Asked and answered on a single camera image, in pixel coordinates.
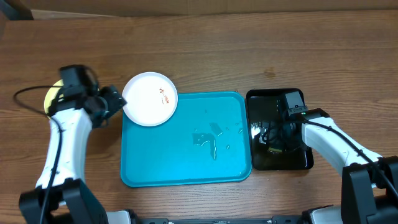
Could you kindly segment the green and yellow sponge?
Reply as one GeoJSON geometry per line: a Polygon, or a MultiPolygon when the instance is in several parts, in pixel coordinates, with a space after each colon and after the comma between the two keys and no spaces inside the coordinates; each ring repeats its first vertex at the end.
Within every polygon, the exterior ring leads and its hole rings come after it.
{"type": "Polygon", "coordinates": [[[283,153],[283,150],[281,150],[281,149],[275,149],[275,148],[273,148],[273,147],[269,147],[269,148],[268,148],[268,151],[271,152],[271,153],[283,153]]]}

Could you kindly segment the yellow plate with sauce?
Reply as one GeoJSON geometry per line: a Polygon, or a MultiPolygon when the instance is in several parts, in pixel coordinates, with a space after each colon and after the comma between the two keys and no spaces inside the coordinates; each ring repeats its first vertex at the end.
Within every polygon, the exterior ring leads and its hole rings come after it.
{"type": "Polygon", "coordinates": [[[56,83],[54,83],[51,88],[49,88],[44,98],[45,114],[49,112],[49,106],[51,105],[52,100],[56,97],[58,91],[62,86],[63,86],[63,80],[59,80],[56,83]]]}

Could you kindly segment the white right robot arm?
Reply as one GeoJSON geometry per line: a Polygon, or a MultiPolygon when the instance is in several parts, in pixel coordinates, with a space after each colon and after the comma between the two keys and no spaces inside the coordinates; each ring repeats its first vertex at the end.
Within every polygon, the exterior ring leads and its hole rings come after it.
{"type": "Polygon", "coordinates": [[[264,121],[260,139],[296,140],[316,150],[339,173],[341,203],[304,211],[297,223],[397,223],[397,157],[366,149],[320,108],[287,109],[282,121],[264,121]]]}

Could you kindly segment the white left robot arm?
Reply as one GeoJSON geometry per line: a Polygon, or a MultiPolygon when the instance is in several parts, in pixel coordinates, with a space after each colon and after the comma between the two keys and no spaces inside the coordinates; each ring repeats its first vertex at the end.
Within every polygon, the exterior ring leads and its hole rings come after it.
{"type": "Polygon", "coordinates": [[[125,100],[113,86],[68,84],[53,99],[50,142],[35,189],[21,194],[27,223],[131,223],[127,210],[106,212],[85,184],[86,145],[93,129],[118,112],[125,100]]]}

